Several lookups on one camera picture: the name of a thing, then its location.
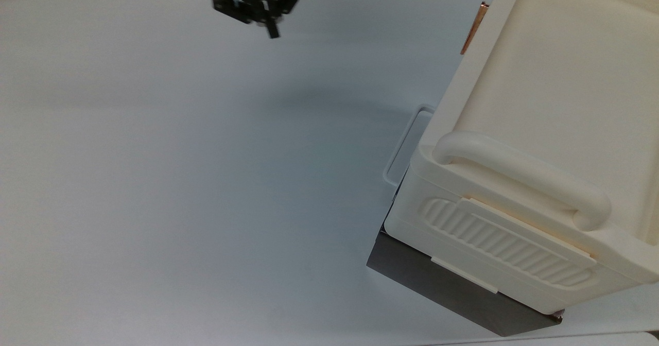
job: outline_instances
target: white tabletop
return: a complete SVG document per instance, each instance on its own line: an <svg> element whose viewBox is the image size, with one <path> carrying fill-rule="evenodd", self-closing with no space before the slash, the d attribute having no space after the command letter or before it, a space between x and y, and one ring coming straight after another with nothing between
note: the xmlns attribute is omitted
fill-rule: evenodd
<svg viewBox="0 0 659 346"><path fill-rule="evenodd" d="M0 0L0 344L498 339L365 265L481 1ZM659 287L521 337L659 329Z"/></svg>

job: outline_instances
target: plastic container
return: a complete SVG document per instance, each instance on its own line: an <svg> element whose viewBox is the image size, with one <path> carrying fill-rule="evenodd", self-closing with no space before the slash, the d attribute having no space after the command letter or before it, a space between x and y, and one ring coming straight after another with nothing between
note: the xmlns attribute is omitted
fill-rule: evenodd
<svg viewBox="0 0 659 346"><path fill-rule="evenodd" d="M551 314L659 281L659 0L494 0L393 237Z"/></svg>

